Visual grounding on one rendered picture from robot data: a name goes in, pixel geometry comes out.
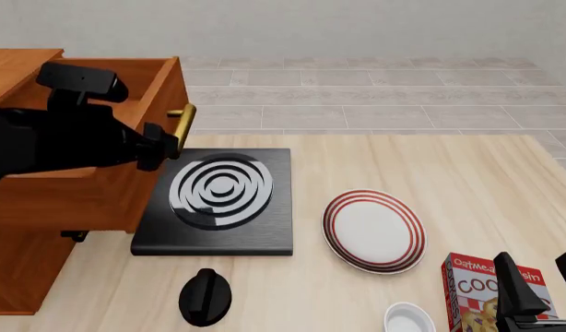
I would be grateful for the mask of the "small white bowl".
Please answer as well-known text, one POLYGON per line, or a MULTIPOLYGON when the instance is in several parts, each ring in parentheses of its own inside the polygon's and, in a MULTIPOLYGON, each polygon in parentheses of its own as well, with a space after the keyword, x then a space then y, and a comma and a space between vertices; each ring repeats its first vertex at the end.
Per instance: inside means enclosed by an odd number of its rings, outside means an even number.
POLYGON ((397 302, 386 309, 383 332, 436 332, 430 316, 414 303, 397 302))

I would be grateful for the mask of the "flat black stove plate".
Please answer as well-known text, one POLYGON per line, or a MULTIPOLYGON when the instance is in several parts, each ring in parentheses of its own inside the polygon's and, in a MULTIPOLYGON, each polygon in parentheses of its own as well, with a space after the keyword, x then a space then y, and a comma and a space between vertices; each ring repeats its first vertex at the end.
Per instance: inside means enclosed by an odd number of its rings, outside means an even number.
POLYGON ((165 162, 131 254, 292 255, 289 148, 186 148, 165 162))

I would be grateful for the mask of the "white plate with red rings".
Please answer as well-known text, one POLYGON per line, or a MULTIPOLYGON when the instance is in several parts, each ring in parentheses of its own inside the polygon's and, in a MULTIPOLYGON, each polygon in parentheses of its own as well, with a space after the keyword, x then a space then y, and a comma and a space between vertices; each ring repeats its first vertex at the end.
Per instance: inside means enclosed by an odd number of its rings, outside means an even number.
POLYGON ((324 208, 322 231, 329 248, 358 270, 403 273, 425 255, 428 234, 403 201, 371 189, 336 196, 324 208))

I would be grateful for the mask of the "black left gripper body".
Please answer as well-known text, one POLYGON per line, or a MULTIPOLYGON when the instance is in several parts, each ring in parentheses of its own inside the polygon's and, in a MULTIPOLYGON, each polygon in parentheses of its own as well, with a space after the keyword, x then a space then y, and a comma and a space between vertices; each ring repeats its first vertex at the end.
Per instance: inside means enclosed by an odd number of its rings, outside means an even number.
POLYGON ((143 138, 136 144, 139 171, 156 171, 165 160, 165 132, 158 124, 145 123, 143 138))

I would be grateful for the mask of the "round black stove knob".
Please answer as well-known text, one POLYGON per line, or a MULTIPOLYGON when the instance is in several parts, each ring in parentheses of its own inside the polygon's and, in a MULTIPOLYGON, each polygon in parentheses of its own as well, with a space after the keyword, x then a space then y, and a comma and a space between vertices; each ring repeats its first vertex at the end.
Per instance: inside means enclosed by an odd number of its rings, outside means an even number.
POLYGON ((186 282, 179 296, 179 310, 191 326, 206 327, 218 323, 232 302, 230 284, 214 269, 202 268, 186 282))

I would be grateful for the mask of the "red cookie box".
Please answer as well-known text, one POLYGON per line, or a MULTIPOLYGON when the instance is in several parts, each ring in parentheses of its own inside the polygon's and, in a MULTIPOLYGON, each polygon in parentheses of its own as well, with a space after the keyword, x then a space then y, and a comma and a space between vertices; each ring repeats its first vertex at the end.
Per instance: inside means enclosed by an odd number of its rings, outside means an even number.
POLYGON ((489 259, 450 253, 442 263, 450 332, 498 332, 498 282, 489 259))

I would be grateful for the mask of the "wooden cabinet drawer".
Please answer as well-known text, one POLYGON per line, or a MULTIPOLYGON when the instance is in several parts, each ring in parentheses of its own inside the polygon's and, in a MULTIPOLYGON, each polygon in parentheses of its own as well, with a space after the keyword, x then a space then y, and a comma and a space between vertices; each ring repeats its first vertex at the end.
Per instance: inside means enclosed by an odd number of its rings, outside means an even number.
MULTIPOLYGON (((188 102, 178 57, 58 58, 56 63, 113 71, 129 90, 112 104, 119 121, 142 132, 147 123, 173 132, 167 112, 188 102)), ((138 171, 131 162, 111 168, 7 176, 0 181, 0 227, 57 231, 135 231, 159 172, 138 171)))

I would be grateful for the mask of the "wooden cabinet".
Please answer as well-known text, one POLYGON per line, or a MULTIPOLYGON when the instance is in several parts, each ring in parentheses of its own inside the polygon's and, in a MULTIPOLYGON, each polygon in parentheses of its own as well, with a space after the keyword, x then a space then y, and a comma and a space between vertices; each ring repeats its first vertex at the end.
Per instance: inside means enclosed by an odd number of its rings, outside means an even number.
MULTIPOLYGON (((0 107, 42 110, 49 94, 36 84, 43 63, 63 49, 0 49, 0 107)), ((35 314, 75 243, 60 235, 61 211, 68 216, 91 182, 94 168, 30 173, 0 181, 0 314, 35 314)))

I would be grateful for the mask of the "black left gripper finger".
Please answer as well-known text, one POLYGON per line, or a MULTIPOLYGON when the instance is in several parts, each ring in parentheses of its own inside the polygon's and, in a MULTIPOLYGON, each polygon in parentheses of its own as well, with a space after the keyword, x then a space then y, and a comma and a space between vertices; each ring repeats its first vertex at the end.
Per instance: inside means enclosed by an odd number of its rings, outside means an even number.
POLYGON ((179 138, 174 135, 164 136, 164 156, 166 159, 177 160, 180 157, 179 138))

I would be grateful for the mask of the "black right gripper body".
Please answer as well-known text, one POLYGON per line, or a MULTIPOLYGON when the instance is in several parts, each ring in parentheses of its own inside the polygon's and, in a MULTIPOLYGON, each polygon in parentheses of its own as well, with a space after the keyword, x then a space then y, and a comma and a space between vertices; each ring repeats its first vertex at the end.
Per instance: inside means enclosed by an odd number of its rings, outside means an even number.
POLYGON ((499 332, 566 332, 566 319, 539 320, 532 315, 497 314, 499 332))

